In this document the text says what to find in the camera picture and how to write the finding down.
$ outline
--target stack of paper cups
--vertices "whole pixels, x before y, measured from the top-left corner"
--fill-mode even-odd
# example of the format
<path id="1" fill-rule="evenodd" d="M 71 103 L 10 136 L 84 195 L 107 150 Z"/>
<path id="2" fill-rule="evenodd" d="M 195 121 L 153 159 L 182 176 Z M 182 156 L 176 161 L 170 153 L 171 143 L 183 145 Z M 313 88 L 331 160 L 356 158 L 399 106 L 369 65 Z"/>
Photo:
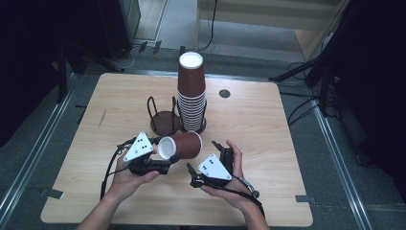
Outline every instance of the stack of paper cups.
<path id="1" fill-rule="evenodd" d="M 181 126 L 186 131 L 198 131 L 205 123 L 206 82 L 203 57 L 187 52 L 179 58 L 178 110 Z"/>

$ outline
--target white triangular marker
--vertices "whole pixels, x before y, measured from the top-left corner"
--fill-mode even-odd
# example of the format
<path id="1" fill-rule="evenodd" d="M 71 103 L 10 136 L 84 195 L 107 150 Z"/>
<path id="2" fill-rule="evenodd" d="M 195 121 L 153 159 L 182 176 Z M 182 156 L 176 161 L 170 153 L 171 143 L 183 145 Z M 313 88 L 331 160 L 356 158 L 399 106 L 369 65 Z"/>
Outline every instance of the white triangular marker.
<path id="1" fill-rule="evenodd" d="M 131 160 L 152 151 L 153 147 L 149 142 L 147 135 L 143 131 L 141 131 L 124 157 L 124 166 L 128 166 Z"/>
<path id="2" fill-rule="evenodd" d="M 231 180 L 232 177 L 215 154 L 203 161 L 198 169 L 210 178 Z"/>

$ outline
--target wooden table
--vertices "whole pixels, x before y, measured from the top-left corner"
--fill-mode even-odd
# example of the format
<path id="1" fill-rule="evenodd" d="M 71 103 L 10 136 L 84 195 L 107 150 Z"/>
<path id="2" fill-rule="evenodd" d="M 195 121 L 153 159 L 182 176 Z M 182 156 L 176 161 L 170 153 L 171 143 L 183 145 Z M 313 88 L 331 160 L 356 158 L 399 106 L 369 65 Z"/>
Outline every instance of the wooden table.
<path id="1" fill-rule="evenodd" d="M 212 140 L 227 146 L 230 139 L 243 152 L 245 177 L 260 192 L 268 223 L 309 226 L 313 221 L 309 204 L 295 198 L 306 193 L 278 86 L 216 79 L 206 79 L 206 84 L 203 150 L 142 186 L 120 206 L 113 222 L 244 225 L 237 209 L 192 188 L 186 167 L 189 162 L 197 168 L 210 154 L 219 155 Z M 170 110 L 171 97 L 177 98 L 176 85 L 174 77 L 101 76 L 54 185 L 65 196 L 48 198 L 41 214 L 44 222 L 81 222 L 89 214 L 99 201 L 101 182 L 116 146 L 142 130 L 150 137 L 157 136 L 149 124 L 148 97 L 154 97 L 158 111 Z M 231 96 L 221 98 L 221 89 L 229 90 Z"/>

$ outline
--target hand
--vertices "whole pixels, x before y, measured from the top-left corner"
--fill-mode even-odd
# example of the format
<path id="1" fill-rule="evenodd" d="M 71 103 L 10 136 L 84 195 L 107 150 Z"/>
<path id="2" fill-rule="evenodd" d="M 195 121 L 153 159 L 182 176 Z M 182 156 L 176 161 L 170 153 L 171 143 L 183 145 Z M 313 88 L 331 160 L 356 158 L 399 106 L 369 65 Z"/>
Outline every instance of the hand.
<path id="1" fill-rule="evenodd" d="M 227 145 L 233 149 L 234 151 L 234 166 L 233 166 L 233 175 L 236 177 L 244 177 L 244 173 L 242 172 L 242 152 L 241 150 L 234 144 L 233 142 L 227 140 Z M 248 195 L 250 195 L 250 191 L 248 188 L 242 184 L 241 181 L 238 179 L 234 178 L 232 181 L 230 181 L 227 186 L 225 187 L 227 189 L 235 190 L 238 192 L 244 192 Z M 209 186 L 202 186 L 201 190 L 209 194 L 210 196 L 217 196 L 224 198 L 229 204 L 231 204 L 233 207 L 238 208 L 239 210 L 242 210 L 242 208 L 245 205 L 252 205 L 253 202 L 245 197 L 242 197 L 241 195 L 229 193 L 226 191 L 222 190 L 217 190 Z"/>
<path id="2" fill-rule="evenodd" d="M 122 156 L 117 159 L 117 166 L 116 171 L 120 171 L 124 168 L 124 156 L 126 152 L 122 154 Z M 111 187 L 106 193 L 105 196 L 109 196 L 113 198 L 117 202 L 122 202 L 123 200 L 127 199 L 129 196 L 134 194 L 137 189 L 146 184 L 153 179 L 155 179 L 159 173 L 157 171 L 149 172 L 143 176 L 139 176 L 133 174 L 129 169 L 126 169 L 121 172 L 114 173 L 113 182 L 111 183 Z"/>
<path id="3" fill-rule="evenodd" d="M 236 177 L 244 177 L 244 173 L 242 172 L 242 152 L 233 142 L 227 140 L 227 145 L 231 147 L 234 151 L 234 166 L 233 166 L 233 175 Z M 231 189 L 234 191 L 244 192 L 250 195 L 250 191 L 248 188 L 242 184 L 241 181 L 234 178 L 230 181 L 227 186 L 227 189 Z M 263 229 L 269 230 L 269 225 L 266 222 L 265 217 L 259 210 L 259 207 L 252 202 L 251 200 L 237 194 L 229 193 L 223 190 L 217 190 L 215 188 L 209 186 L 202 186 L 201 190 L 208 193 L 210 196 L 217 196 L 224 198 L 229 204 L 233 207 L 239 209 L 241 213 L 244 215 L 246 227 L 248 230 L 251 229 Z"/>

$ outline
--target round hole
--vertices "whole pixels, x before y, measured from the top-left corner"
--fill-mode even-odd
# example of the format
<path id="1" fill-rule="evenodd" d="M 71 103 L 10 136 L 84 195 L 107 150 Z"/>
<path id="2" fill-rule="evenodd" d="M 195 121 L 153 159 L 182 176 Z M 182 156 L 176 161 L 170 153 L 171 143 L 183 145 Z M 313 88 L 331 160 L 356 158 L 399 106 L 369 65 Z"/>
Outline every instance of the round hole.
<path id="1" fill-rule="evenodd" d="M 218 93 L 221 98 L 230 98 L 230 91 L 227 89 L 221 89 L 220 92 Z"/>

